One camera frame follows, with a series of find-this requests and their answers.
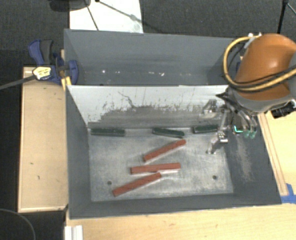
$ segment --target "wooden board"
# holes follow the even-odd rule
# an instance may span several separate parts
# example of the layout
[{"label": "wooden board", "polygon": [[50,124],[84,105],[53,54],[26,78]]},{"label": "wooden board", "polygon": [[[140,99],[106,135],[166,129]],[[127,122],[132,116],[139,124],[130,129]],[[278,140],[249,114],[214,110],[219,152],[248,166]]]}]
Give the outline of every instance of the wooden board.
[{"label": "wooden board", "polygon": [[[33,68],[24,68],[24,77]],[[68,203],[64,92],[47,81],[23,85],[18,211],[63,210]]]}]

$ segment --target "bin floor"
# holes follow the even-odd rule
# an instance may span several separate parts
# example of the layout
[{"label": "bin floor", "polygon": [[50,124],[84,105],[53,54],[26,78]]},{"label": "bin floor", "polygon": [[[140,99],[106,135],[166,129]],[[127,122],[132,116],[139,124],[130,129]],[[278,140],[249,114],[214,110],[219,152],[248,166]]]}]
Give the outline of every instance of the bin floor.
[{"label": "bin floor", "polygon": [[[143,155],[178,139],[152,134],[152,129],[127,129],[125,137],[93,136],[89,138],[91,200],[93,202],[170,198],[233,193],[226,154],[221,148],[206,154],[214,133],[185,132],[186,145],[144,162]],[[178,172],[162,172],[159,181],[137,188],[118,197],[112,190],[147,174],[130,174],[130,167],[181,163]]]}]

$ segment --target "blue clamp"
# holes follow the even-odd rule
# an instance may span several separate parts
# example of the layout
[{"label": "blue clamp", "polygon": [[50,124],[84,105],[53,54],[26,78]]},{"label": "blue clamp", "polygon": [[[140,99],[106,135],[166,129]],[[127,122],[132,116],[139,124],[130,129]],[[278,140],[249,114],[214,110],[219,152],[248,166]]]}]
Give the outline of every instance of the blue clamp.
[{"label": "blue clamp", "polygon": [[30,57],[35,60],[38,67],[46,65],[51,68],[52,76],[46,79],[46,81],[60,85],[63,77],[59,75],[59,72],[69,70],[71,83],[75,85],[79,75],[77,62],[70,60],[68,65],[64,65],[64,60],[61,56],[51,52],[52,44],[52,40],[34,40],[28,46]]},{"label": "blue clamp", "polygon": [[288,195],[281,196],[281,202],[283,204],[296,204],[296,194],[293,194],[292,186],[286,183],[288,189]]}]

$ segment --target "red wooden block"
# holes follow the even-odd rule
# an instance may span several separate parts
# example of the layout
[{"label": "red wooden block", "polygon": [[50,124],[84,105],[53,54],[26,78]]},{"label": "red wooden block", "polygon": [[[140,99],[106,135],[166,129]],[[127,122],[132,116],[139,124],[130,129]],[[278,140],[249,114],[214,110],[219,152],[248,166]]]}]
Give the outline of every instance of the red wooden block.
[{"label": "red wooden block", "polygon": [[143,177],[143,178],[139,178],[139,179],[137,179],[131,183],[125,184],[121,187],[118,187],[118,188],[114,189],[112,191],[112,193],[115,197],[117,197],[121,194],[124,194],[124,193],[129,192],[134,189],[137,189],[137,188],[144,186],[148,183],[154,182],[160,178],[161,178],[161,174],[158,172],[158,173],[155,173],[155,174]]},{"label": "red wooden block", "polygon": [[153,159],[153,158],[156,158],[157,156],[161,155],[161,154],[164,154],[170,150],[174,150],[180,146],[183,146],[186,144],[186,140],[185,139],[181,139],[181,140],[178,140],[176,142],[173,142],[173,143],[170,143],[169,145],[167,146],[163,146],[162,148],[158,149],[158,150],[155,150],[149,154],[146,154],[145,156],[143,156],[143,160],[144,161],[147,161],[147,160],[150,160],[150,159]]},{"label": "red wooden block", "polygon": [[131,174],[156,173],[158,171],[178,170],[180,168],[181,168],[181,164],[179,162],[174,162],[174,163],[136,166],[136,167],[130,168],[130,172]]}]

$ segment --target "blue tape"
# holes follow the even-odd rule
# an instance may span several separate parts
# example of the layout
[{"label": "blue tape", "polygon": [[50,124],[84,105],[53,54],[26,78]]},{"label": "blue tape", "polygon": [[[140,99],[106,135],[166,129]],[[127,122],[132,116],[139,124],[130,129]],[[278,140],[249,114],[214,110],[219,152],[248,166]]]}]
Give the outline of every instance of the blue tape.
[{"label": "blue tape", "polygon": [[293,194],[292,186],[286,183],[288,189],[288,195],[281,196],[281,202],[283,204],[296,204],[296,194]]}]

